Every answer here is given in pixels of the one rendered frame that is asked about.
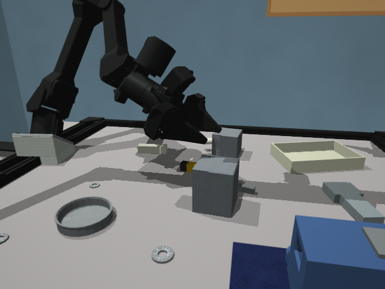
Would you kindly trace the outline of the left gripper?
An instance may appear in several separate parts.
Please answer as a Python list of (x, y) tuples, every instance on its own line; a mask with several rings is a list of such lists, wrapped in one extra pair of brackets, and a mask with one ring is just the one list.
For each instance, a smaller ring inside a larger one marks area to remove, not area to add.
[(184, 104), (182, 102), (184, 97), (180, 95), (171, 96), (173, 99), (170, 102), (163, 102), (153, 92), (152, 86), (157, 88), (160, 84), (151, 83), (140, 100), (140, 105), (143, 107), (142, 112), (149, 113), (143, 127), (146, 136), (152, 140), (160, 138), (204, 145), (208, 139), (195, 127), (221, 132), (222, 128), (206, 111), (203, 95), (200, 93), (189, 95)]

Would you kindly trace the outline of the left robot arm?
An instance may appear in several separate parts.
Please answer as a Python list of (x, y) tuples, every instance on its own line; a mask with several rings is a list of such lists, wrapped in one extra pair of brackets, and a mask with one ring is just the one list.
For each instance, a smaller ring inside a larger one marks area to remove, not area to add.
[[(126, 38), (125, 8), (118, 0), (73, 0), (72, 6), (74, 20), (55, 69), (42, 79), (26, 104), (26, 110), (33, 113), (30, 134), (52, 133), (62, 137), (63, 120), (69, 117), (78, 94), (74, 82), (76, 72), (93, 28), (102, 21), (105, 55), (100, 60), (100, 79), (117, 88), (114, 90), (116, 102), (125, 104), (129, 98), (140, 105), (145, 89), (154, 82), (148, 78), (149, 74), (161, 77), (176, 53), (166, 42), (151, 36), (145, 41), (138, 60), (131, 57)], [(177, 66), (159, 87), (152, 86), (152, 89), (160, 100), (170, 102), (171, 96), (184, 97), (182, 93), (195, 80), (192, 70)], [(56, 112), (41, 105), (56, 109)]]

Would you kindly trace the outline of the beige shallow open tray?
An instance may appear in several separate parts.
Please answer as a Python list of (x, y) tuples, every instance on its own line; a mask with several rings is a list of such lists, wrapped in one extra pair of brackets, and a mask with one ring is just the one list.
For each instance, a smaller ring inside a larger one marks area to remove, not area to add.
[(335, 140), (272, 143), (270, 154), (289, 173), (363, 169), (365, 159)]

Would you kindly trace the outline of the dark blue mat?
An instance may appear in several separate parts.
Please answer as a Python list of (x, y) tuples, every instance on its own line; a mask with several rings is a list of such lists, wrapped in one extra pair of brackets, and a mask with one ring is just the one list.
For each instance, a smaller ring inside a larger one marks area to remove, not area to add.
[(286, 248), (233, 242), (229, 289), (290, 289)]

